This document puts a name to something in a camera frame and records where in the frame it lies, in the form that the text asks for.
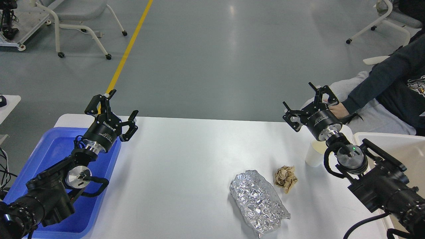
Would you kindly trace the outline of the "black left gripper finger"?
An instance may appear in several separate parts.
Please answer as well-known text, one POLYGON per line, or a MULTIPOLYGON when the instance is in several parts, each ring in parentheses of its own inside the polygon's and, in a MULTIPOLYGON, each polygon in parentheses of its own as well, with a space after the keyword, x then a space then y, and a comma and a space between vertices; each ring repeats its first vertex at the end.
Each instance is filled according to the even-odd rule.
POLYGON ((109 93, 93 96, 84 110, 84 113, 95 118, 99 116, 106 116, 108 120, 111 120, 113 113, 111 111, 109 101, 116 92, 116 89, 112 89, 109 93))
POLYGON ((128 121, 120 121, 119 127, 128 126, 128 130, 126 133, 122 133, 119 135, 121 142, 128 142, 134 133, 138 130, 138 127, 136 125, 136 116, 139 113, 139 110, 134 110, 131 115, 128 118, 128 121))

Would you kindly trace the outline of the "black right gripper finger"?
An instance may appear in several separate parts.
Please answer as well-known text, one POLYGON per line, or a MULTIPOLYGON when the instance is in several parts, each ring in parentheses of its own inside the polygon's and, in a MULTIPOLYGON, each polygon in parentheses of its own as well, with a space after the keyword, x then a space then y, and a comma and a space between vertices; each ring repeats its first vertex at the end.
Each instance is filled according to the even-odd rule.
POLYGON ((309 119, 312 116, 312 101, 306 102, 301 109, 291 109, 289 105, 283 101, 285 107, 283 120, 295 131, 299 132, 302 127, 311 130, 309 119))
POLYGON ((329 107, 338 105, 340 103, 329 86, 316 87, 311 82, 308 84, 315 92, 313 101, 308 104, 309 112, 318 112, 324 110, 330 111, 329 107))

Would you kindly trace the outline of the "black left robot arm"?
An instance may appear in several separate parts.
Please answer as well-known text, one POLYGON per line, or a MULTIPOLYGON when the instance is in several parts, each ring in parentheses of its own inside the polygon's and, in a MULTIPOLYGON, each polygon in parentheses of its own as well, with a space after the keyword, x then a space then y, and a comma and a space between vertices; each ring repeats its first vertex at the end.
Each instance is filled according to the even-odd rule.
POLYGON ((79 197, 97 197, 106 189, 109 180, 93 176, 89 163, 100 153, 108 153, 117 138, 127 142, 138 130, 138 110, 127 121, 112 112, 110 100, 115 93, 112 89, 91 99, 84 112, 95 120, 84 135, 76 136, 69 156, 30 179, 25 195, 1 203, 2 239, 30 239, 39 224, 57 224, 74 214, 73 203, 79 197))

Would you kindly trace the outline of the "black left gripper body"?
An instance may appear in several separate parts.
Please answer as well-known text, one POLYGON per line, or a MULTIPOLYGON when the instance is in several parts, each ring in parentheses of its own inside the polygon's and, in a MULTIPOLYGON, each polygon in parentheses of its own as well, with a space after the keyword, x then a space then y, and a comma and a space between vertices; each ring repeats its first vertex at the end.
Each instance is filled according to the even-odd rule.
POLYGON ((120 122, 121 118, 116 115, 112 115, 110 119, 106 114, 97 116, 82 137, 85 149, 91 149, 95 153, 108 153, 122 134, 122 127, 118 126, 120 122))

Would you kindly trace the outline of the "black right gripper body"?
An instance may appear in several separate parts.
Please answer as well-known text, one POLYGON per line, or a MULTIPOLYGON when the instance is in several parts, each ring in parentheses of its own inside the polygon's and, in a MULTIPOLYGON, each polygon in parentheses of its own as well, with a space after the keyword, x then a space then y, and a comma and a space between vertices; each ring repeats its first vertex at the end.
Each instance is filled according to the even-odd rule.
POLYGON ((307 106, 304 123, 317 141, 327 141, 331 136, 339 133, 342 123, 327 107, 307 106))

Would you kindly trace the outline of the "person's right hand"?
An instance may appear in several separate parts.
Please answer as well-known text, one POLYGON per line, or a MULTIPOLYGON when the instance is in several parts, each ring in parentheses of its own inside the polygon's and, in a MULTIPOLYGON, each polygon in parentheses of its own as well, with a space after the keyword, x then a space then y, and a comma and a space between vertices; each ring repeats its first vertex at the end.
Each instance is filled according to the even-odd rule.
POLYGON ((336 116, 336 118, 338 118, 338 119, 343 119, 343 118, 346 118, 350 115, 350 113, 345 108, 343 103, 339 103, 337 105, 329 106, 328 108, 331 111, 331 113, 333 113, 336 116))

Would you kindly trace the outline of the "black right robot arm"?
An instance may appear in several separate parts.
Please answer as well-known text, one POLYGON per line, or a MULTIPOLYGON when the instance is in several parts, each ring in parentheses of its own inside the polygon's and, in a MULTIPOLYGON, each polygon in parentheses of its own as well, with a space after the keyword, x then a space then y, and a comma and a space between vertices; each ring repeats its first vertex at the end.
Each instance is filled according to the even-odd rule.
POLYGON ((301 110, 292 110, 286 102, 283 119, 299 132, 306 126, 314 138, 325 142, 324 166, 328 173, 350 181, 348 189, 370 211, 380 209, 383 214, 372 216, 354 224, 344 235, 351 233, 371 221, 393 215, 405 231, 389 228, 386 236, 393 239, 423 239, 425 236, 424 198, 418 194, 418 187, 408 187, 406 166, 398 159, 367 139, 361 145, 354 145, 341 132, 341 121, 331 112, 330 106, 339 104, 338 98, 329 86, 316 88, 313 101, 301 110))

